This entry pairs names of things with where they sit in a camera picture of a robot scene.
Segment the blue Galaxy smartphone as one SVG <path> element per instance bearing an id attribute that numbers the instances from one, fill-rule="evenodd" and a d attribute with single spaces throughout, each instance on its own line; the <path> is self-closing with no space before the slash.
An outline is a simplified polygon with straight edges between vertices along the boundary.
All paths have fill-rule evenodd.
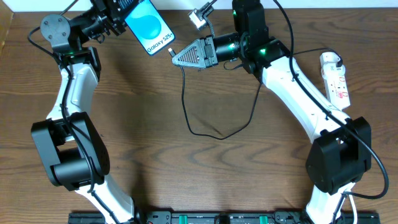
<path id="1" fill-rule="evenodd" d="M 150 56 L 175 40 L 175 34 L 150 0 L 140 2 L 125 22 Z"/>

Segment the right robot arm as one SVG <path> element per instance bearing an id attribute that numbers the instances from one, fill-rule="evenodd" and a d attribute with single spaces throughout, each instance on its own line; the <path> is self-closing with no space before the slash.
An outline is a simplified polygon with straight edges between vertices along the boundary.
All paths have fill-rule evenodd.
<path id="1" fill-rule="evenodd" d="M 320 61 L 326 94 L 303 74 L 291 47 L 269 35 L 260 1 L 233 1 L 235 31 L 196 39 L 172 63 L 209 68 L 239 59 L 248 73 L 275 93 L 305 130 L 312 146 L 305 168 L 314 184 L 302 213 L 305 223 L 346 223 L 342 206 L 354 199 L 353 187 L 371 168 L 371 128 L 345 112 L 345 67 L 332 51 Z"/>

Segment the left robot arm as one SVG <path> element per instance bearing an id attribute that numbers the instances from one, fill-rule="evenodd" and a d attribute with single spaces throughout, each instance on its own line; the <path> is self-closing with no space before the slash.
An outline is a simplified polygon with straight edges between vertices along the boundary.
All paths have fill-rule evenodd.
<path id="1" fill-rule="evenodd" d="M 108 150 L 90 119 L 101 64 L 87 42 L 121 35 L 138 5 L 138 0 L 95 0 L 79 16 L 49 14 L 37 28 L 50 43 L 48 54 L 62 82 L 46 119 L 32 125 L 32 139 L 50 182 L 84 196 L 106 223 L 146 223 L 147 217 L 111 176 Z"/>

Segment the white power strip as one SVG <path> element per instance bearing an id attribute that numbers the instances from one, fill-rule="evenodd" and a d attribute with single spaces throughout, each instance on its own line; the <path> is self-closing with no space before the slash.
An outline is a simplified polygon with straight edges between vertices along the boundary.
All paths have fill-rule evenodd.
<path id="1" fill-rule="evenodd" d="M 322 55 L 331 55 L 340 60 L 340 62 L 337 64 L 337 67 L 343 65 L 342 59 L 340 59 L 340 57 L 334 52 L 324 52 L 321 54 L 321 56 Z M 326 89 L 326 97 L 333 106 L 337 107 L 339 110 L 343 110 L 350 106 L 351 103 L 349 100 L 345 76 L 329 78 L 324 80 L 324 84 Z"/>

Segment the white USB wall charger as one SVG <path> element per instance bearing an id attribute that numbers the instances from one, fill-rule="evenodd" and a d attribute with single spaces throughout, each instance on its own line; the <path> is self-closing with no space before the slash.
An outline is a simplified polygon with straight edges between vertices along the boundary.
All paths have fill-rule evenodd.
<path id="1" fill-rule="evenodd" d="M 345 66 L 337 67 L 338 62 L 340 60 L 331 55 L 322 55 L 320 57 L 321 74 L 324 80 L 345 76 Z"/>

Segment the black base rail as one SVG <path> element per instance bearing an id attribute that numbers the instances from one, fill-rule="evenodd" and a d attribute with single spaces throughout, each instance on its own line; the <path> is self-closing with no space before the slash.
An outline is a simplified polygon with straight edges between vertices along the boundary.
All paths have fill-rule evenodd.
<path id="1" fill-rule="evenodd" d="M 357 213 L 359 224 L 380 224 L 378 213 Z M 150 212 L 148 224 L 266 224 L 266 223 L 310 223 L 302 212 L 277 211 L 274 213 L 171 213 Z M 68 224 L 105 223 L 101 213 L 70 213 Z M 352 213 L 343 212 L 336 223 L 354 223 Z"/>

